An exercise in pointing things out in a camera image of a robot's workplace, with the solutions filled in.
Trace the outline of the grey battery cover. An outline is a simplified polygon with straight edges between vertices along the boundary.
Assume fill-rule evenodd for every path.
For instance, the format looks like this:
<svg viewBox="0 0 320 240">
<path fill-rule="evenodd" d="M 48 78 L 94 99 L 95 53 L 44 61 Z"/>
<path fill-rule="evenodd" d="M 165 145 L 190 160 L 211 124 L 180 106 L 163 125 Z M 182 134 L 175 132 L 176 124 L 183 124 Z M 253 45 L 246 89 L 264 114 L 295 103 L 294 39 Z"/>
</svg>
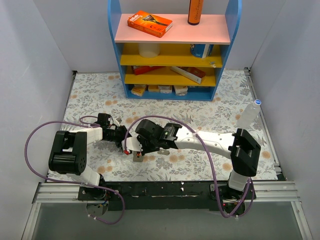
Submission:
<svg viewBox="0 0 320 240">
<path fill-rule="evenodd" d="M 160 149 L 157 153 L 160 155 L 168 156 L 170 154 L 170 151 L 165 149 Z"/>
</svg>

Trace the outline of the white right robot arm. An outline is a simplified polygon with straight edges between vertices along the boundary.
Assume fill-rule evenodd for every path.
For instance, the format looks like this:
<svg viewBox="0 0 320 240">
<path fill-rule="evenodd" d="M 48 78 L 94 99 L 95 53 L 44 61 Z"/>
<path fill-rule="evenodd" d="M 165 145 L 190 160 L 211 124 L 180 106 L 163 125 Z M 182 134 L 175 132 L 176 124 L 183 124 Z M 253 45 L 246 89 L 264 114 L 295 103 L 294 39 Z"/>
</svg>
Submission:
<svg viewBox="0 0 320 240">
<path fill-rule="evenodd" d="M 135 133 L 143 155 L 160 149 L 191 149 L 208 150 L 230 159 L 232 172 L 226 192 L 232 199 L 243 195 L 247 181 L 257 174 L 261 146 L 245 129 L 238 128 L 235 133 L 193 133 L 186 126 L 177 123 L 168 123 L 161 127 L 143 119 L 137 125 Z"/>
</svg>

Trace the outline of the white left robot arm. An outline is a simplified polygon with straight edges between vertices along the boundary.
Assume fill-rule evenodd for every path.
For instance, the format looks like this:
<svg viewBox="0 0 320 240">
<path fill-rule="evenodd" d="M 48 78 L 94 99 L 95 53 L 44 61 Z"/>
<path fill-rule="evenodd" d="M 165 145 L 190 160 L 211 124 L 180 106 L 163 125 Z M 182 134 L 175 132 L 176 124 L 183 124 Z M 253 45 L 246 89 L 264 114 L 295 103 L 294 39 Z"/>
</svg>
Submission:
<svg viewBox="0 0 320 240">
<path fill-rule="evenodd" d="M 121 148 L 127 128 L 107 113 L 99 113 L 96 119 L 78 130 L 57 131 L 48 166 L 51 171 L 67 175 L 76 182 L 90 184 L 89 194 L 95 200 L 101 200 L 107 193 L 102 184 L 104 179 L 87 165 L 87 146 L 107 141 Z"/>
</svg>

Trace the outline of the grey remote control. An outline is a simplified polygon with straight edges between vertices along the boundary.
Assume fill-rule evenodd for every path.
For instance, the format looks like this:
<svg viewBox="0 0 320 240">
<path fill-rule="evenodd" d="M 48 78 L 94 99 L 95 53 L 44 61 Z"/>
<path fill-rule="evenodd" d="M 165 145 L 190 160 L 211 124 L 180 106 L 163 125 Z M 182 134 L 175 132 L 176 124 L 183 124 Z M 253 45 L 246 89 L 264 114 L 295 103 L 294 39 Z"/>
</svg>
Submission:
<svg viewBox="0 0 320 240">
<path fill-rule="evenodd" d="M 133 162 L 141 163 L 144 160 L 144 156 L 139 151 L 133 151 Z"/>
</svg>

